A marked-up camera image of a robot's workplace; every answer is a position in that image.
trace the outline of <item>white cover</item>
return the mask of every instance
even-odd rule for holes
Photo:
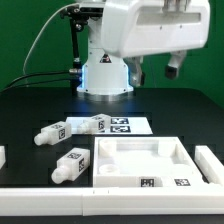
[[[210,6],[191,0],[185,12],[164,12],[164,0],[107,0],[102,46],[117,57],[201,48],[208,38]]]

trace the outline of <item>white wall piece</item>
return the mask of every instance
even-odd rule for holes
[[[224,214],[224,189],[200,187],[87,189],[83,215]]]
[[[54,145],[71,137],[71,124],[60,121],[41,129],[41,133],[34,138],[36,145]]]
[[[57,169],[52,174],[52,180],[60,184],[65,180],[74,181],[90,165],[90,151],[74,148],[57,161]]]
[[[0,216],[82,215],[83,189],[0,189]]]
[[[196,146],[195,162],[209,182],[224,186],[224,166],[207,146]]]
[[[0,146],[0,169],[5,164],[5,161],[6,161],[6,159],[5,159],[5,147]]]

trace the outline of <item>white container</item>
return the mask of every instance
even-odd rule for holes
[[[60,184],[65,180],[74,181],[90,165],[90,151],[74,148],[57,161],[57,169],[52,174],[52,180]]]
[[[5,147],[0,146],[0,169],[5,164]]]
[[[204,184],[177,137],[97,137],[93,187],[178,187]]]
[[[34,138],[36,145],[54,145],[72,135],[71,124],[60,121],[41,129],[41,133]]]
[[[111,117],[105,114],[99,114],[88,118],[77,127],[78,134],[96,134],[110,128]]]

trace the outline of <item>white box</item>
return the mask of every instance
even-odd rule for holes
[[[94,187],[171,187],[203,183],[200,171],[176,137],[95,139]]]

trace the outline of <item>white object with marker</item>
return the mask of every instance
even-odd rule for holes
[[[65,180],[74,181],[90,165],[90,151],[74,148],[57,161],[57,168],[51,175],[56,184]]]
[[[41,129],[41,133],[34,138],[36,145],[55,145],[72,135],[71,124],[60,121]]]
[[[110,128],[111,117],[105,114],[99,114],[88,118],[77,127],[78,134],[96,134]]]

